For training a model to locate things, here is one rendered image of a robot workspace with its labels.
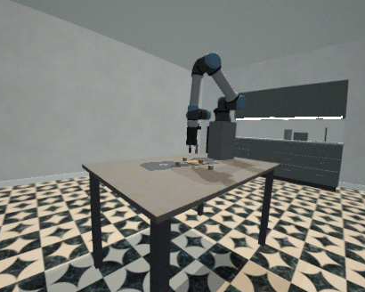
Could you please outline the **tan flat mat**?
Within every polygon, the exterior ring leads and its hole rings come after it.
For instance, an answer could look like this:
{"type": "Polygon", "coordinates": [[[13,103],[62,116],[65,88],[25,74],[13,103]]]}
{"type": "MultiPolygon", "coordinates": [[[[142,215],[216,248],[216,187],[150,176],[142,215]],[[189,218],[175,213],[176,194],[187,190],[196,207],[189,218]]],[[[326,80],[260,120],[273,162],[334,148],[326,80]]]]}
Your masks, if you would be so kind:
{"type": "Polygon", "coordinates": [[[207,162],[203,162],[203,163],[199,163],[198,160],[192,160],[192,161],[184,161],[185,163],[189,163],[189,164],[193,164],[193,165],[203,165],[203,164],[208,164],[207,162]]]}

